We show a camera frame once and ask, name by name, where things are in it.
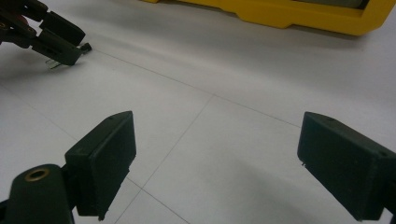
white floor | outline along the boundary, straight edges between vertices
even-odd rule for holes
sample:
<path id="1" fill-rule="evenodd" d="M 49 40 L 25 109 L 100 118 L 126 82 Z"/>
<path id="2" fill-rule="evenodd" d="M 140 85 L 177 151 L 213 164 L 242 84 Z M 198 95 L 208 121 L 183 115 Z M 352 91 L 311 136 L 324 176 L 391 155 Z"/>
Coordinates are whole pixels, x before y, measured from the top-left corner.
<path id="1" fill-rule="evenodd" d="M 14 176 L 63 165 L 102 119 L 133 110 L 137 158 L 103 223 L 358 223 L 301 166 L 300 127 L 318 112 L 396 150 L 395 12 L 357 38 L 177 2 L 44 3 L 94 51 L 49 70 L 1 45 L 0 201 Z"/>

white tile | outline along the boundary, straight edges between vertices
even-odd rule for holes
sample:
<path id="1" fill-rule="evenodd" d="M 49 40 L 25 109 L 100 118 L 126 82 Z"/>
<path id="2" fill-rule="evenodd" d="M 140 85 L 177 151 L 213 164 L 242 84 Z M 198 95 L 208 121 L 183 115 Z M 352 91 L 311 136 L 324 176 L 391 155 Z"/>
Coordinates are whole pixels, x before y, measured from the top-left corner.
<path id="1" fill-rule="evenodd" d="M 187 224 L 182 218 L 140 191 L 117 224 Z"/>
<path id="2" fill-rule="evenodd" d="M 102 52 L 294 125 L 301 125 L 305 111 L 315 111 L 345 120 L 387 147 L 396 145 L 394 12 L 383 27 L 357 38 L 279 30 L 164 1 L 53 5 Z"/>
<path id="3" fill-rule="evenodd" d="M 76 140 L 0 85 L 0 201 L 12 180 L 42 164 L 63 166 Z"/>
<path id="4" fill-rule="evenodd" d="M 125 179 L 117 193 L 116 198 L 114 198 L 113 203 L 108 208 L 105 219 L 101 222 L 98 221 L 98 217 L 80 217 L 78 215 L 77 209 L 73 210 L 73 215 L 75 222 L 77 224 L 114 224 L 120 218 L 122 213 L 127 209 L 132 200 L 139 193 L 140 188 L 132 183 L 130 180 Z"/>
<path id="5" fill-rule="evenodd" d="M 10 67 L 1 83 L 76 139 L 106 117 L 132 110 L 137 157 L 129 177 L 139 186 L 211 97 L 97 51 L 73 67 L 48 70 L 23 63 Z"/>
<path id="6" fill-rule="evenodd" d="M 219 98 L 145 186 L 189 223 L 356 223 L 297 158 L 300 129 Z"/>

yellow plastic box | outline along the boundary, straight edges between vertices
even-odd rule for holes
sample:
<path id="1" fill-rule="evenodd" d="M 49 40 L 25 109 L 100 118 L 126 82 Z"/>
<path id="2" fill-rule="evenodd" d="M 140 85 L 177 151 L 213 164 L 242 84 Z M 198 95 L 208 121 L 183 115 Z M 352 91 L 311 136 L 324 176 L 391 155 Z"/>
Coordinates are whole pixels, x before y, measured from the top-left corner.
<path id="1" fill-rule="evenodd" d="M 159 0 L 145 0 L 157 3 Z M 291 0 L 180 0 L 235 13 L 241 20 L 276 28 L 293 24 L 347 35 L 364 35 L 379 28 L 396 0 L 370 0 L 364 9 Z"/>

floor tile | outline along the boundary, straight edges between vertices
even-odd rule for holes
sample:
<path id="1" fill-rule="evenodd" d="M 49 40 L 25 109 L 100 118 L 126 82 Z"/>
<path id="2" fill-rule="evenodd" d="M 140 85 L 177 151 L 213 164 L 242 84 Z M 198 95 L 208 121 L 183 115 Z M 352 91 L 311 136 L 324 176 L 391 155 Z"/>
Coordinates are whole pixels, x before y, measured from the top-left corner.
<path id="1" fill-rule="evenodd" d="M 97 217 L 80 217 L 77 209 L 73 210 L 75 222 L 77 224 L 114 224 L 120 218 L 122 213 L 127 209 L 132 200 L 139 193 L 140 188 L 128 179 L 125 179 L 117 193 L 113 203 L 108 208 L 105 219 L 101 222 L 98 221 Z"/>
<path id="2" fill-rule="evenodd" d="M 145 191 L 140 191 L 117 224 L 187 224 L 182 218 L 159 203 Z"/>
<path id="3" fill-rule="evenodd" d="M 215 98 L 145 190 L 195 224 L 356 223 L 298 160 L 299 132 Z"/>
<path id="4" fill-rule="evenodd" d="M 33 64 L 9 66 L 0 83 L 77 140 L 112 114 L 134 112 L 137 157 L 129 177 L 141 187 L 211 97 L 97 51 L 73 67 Z"/>
<path id="5" fill-rule="evenodd" d="M 0 201 L 12 180 L 42 164 L 63 166 L 76 140 L 0 85 Z"/>
<path id="6" fill-rule="evenodd" d="M 104 53 L 297 126 L 315 111 L 396 144 L 395 10 L 381 28 L 353 37 L 270 28 L 179 2 L 75 1 L 52 2 Z"/>

